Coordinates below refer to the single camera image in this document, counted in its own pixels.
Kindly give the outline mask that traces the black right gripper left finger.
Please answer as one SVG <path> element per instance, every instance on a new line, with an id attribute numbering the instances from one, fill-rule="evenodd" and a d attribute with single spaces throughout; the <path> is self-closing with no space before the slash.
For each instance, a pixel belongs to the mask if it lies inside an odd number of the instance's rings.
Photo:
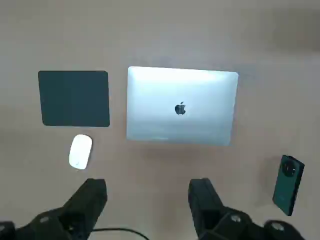
<path id="1" fill-rule="evenodd" d="M 0 223 L 2 240 L 87 240 L 108 200 L 104 179 L 87 179 L 61 207 L 38 214 L 25 226 Z"/>

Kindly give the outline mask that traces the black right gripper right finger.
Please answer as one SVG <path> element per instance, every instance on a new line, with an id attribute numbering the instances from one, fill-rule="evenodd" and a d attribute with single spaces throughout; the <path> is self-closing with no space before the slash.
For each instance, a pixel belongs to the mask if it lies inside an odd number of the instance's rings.
<path id="1" fill-rule="evenodd" d="M 291 224 L 268 220 L 263 226 L 251 217 L 223 205 L 208 178 L 191 179 L 188 185 L 188 203 L 199 240 L 303 240 Z"/>

